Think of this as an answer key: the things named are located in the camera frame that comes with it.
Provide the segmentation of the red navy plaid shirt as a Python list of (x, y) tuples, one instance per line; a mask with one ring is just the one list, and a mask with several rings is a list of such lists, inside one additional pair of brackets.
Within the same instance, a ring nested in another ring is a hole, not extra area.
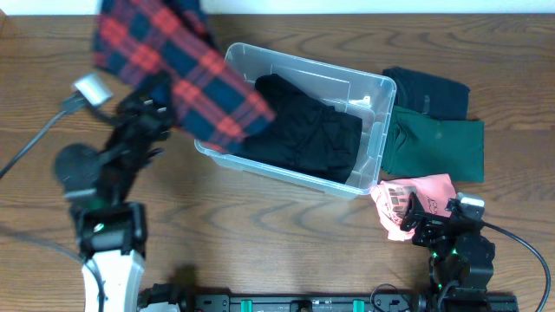
[(195, 0), (103, 0), (94, 34), (95, 66), (140, 88), (160, 72), (176, 125), (221, 153), (235, 153), (275, 113), (226, 61)]

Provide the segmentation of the clear plastic storage bin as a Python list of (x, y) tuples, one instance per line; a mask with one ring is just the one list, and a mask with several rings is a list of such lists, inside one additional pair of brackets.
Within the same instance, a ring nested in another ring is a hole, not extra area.
[(228, 48), (225, 61), (249, 83), (263, 75), (277, 74), (323, 104), (361, 118), (359, 153), (344, 184), (218, 153), (195, 140), (194, 145), (200, 153), (212, 158), (219, 166), (256, 173), (341, 198), (353, 199), (370, 194), (379, 179), (395, 101), (396, 84), (391, 78), (242, 42), (235, 42)]

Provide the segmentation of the black garment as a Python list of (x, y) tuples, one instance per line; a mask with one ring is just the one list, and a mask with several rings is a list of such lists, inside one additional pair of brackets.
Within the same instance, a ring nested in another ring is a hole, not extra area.
[(277, 74), (255, 89), (275, 111), (264, 131), (246, 138), (236, 155), (344, 184), (356, 164), (362, 119), (309, 97)]

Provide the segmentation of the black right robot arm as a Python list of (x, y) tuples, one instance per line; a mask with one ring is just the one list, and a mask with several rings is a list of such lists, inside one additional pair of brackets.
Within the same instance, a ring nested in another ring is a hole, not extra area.
[(432, 291), (453, 297), (468, 291), (486, 292), (493, 276), (495, 245), (481, 235), (485, 201), (459, 192), (447, 201), (447, 217), (427, 212), (415, 193), (400, 228), (412, 231), (412, 244), (430, 252), (429, 269)]

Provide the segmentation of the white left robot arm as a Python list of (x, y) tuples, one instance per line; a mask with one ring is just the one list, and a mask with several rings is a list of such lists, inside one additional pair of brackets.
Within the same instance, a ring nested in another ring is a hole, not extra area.
[(139, 172), (163, 151), (155, 143), (167, 140), (176, 120), (168, 100), (171, 77), (160, 72), (142, 82), (117, 106), (113, 115), (100, 107), (113, 94), (96, 74), (73, 85), (62, 109), (87, 109), (112, 127), (101, 150), (84, 143), (64, 147), (53, 171), (69, 201), (76, 244), (83, 261), (87, 311), (135, 311), (145, 270), (147, 214), (142, 203), (127, 201)]

